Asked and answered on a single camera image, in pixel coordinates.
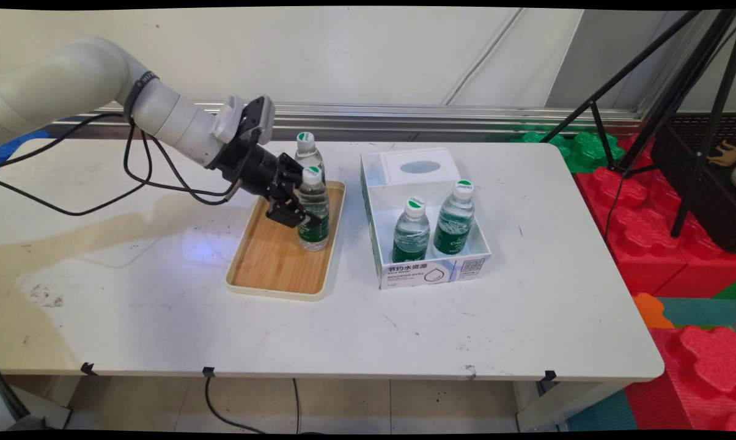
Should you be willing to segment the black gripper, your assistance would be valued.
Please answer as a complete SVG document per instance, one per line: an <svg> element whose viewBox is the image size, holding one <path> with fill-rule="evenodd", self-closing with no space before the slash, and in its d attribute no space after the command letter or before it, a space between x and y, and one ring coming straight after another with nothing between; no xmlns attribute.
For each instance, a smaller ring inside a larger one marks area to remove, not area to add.
<svg viewBox="0 0 736 440"><path fill-rule="evenodd" d="M302 207L295 190L301 186L303 167L286 153L274 156L259 145L259 134L248 141L235 136L223 145L209 169L220 171L230 183L222 200L207 204L223 204L238 189L270 201L265 217L283 226L315 227L323 218Z"/></svg>

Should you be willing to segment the person's hand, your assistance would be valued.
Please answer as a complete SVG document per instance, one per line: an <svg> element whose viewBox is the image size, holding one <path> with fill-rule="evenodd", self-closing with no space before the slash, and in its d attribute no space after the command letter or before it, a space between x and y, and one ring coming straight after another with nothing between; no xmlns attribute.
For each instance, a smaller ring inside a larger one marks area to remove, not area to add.
<svg viewBox="0 0 736 440"><path fill-rule="evenodd" d="M709 164L729 168L736 164L736 145L723 140L707 158Z"/></svg>

